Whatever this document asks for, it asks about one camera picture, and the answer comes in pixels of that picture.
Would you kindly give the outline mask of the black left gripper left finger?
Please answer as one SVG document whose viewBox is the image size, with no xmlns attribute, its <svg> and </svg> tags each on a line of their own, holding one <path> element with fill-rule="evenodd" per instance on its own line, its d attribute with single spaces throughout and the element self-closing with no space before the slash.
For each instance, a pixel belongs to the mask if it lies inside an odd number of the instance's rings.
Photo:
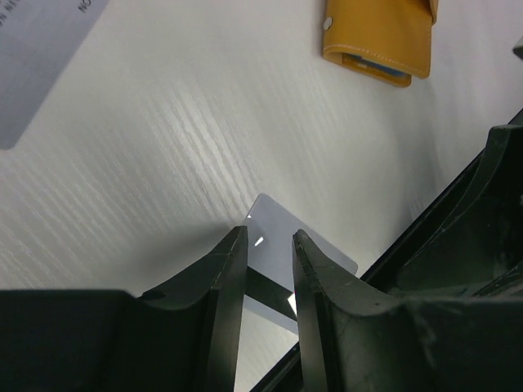
<svg viewBox="0 0 523 392">
<path fill-rule="evenodd" d="M 120 290 L 4 290 L 4 391 L 231 391 L 248 230 L 132 296 Z"/>
</svg>

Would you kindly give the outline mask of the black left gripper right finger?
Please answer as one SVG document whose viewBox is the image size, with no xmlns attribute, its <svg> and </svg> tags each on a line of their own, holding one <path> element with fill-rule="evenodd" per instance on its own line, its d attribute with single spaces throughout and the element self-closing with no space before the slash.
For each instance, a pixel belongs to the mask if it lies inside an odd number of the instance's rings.
<svg viewBox="0 0 523 392">
<path fill-rule="evenodd" d="M 397 298 L 293 235 L 307 391 L 519 391 L 518 296 Z"/>
</svg>

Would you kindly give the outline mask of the silver card black stripe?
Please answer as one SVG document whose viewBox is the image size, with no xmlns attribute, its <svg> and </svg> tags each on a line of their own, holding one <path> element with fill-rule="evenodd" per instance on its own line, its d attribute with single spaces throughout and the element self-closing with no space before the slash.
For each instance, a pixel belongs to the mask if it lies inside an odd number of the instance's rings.
<svg viewBox="0 0 523 392">
<path fill-rule="evenodd" d="M 358 265 L 267 194 L 259 194 L 243 225 L 248 229 L 248 269 L 243 334 L 248 341 L 279 343 L 283 331 L 297 335 L 293 281 L 293 235 L 303 230 L 343 269 Z"/>
</svg>

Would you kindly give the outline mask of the yellow leather card holder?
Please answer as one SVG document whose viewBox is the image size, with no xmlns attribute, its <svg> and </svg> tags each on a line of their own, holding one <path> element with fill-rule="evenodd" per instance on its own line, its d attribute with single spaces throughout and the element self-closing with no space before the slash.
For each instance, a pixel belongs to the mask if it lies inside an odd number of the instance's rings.
<svg viewBox="0 0 523 392">
<path fill-rule="evenodd" d="M 419 0 L 328 0 L 322 56 L 396 87 L 431 72 L 431 36 L 439 3 Z"/>
</svg>

